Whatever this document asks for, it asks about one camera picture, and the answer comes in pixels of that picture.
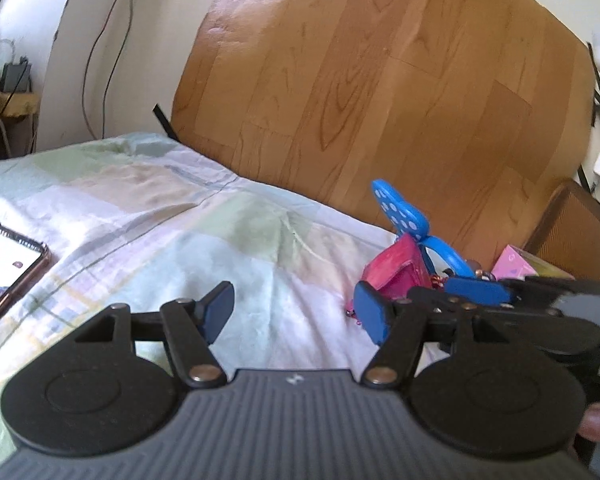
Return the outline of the magenta satin pouch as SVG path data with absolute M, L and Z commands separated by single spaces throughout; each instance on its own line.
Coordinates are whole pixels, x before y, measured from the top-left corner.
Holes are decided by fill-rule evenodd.
M 432 287 L 431 275 L 411 235 L 399 237 L 367 263 L 360 280 L 390 300 L 405 297 L 416 286 Z

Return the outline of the pink macaron biscuit tin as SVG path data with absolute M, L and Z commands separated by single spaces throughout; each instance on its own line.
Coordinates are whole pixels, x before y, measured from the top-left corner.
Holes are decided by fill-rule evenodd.
M 491 273 L 498 280 L 505 280 L 506 278 L 522 280 L 526 276 L 573 280 L 571 274 L 558 268 L 558 266 L 554 266 L 554 264 L 512 245 L 507 245 L 503 249 L 498 260 L 495 261 Z

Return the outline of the blue polka-dot bow headband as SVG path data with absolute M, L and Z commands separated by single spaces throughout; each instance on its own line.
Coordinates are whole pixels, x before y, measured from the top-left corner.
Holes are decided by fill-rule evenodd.
M 430 224 L 425 215 L 407 203 L 391 184 L 381 179 L 373 180 L 372 192 L 398 237 L 408 236 L 414 240 L 431 274 L 437 274 L 436 262 L 439 261 L 442 263 L 442 271 L 446 274 L 460 278 L 476 276 L 469 263 L 454 248 L 431 234 Z

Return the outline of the brown woven cushion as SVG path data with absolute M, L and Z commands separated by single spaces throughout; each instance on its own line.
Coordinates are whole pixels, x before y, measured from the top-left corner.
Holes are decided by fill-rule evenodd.
M 600 202 L 573 180 L 558 185 L 524 250 L 575 278 L 600 281 Z

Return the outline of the smartphone in brown case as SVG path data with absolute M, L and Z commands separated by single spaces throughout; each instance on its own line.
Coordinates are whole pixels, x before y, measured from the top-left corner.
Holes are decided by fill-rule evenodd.
M 0 319 L 50 263 L 50 248 L 0 222 Z

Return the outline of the black charger on shelf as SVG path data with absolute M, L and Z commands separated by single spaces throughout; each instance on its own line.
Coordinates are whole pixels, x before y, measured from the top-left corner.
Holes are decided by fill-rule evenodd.
M 6 63 L 1 76 L 1 92 L 26 93 L 29 91 L 31 65 L 22 56 L 18 63 Z

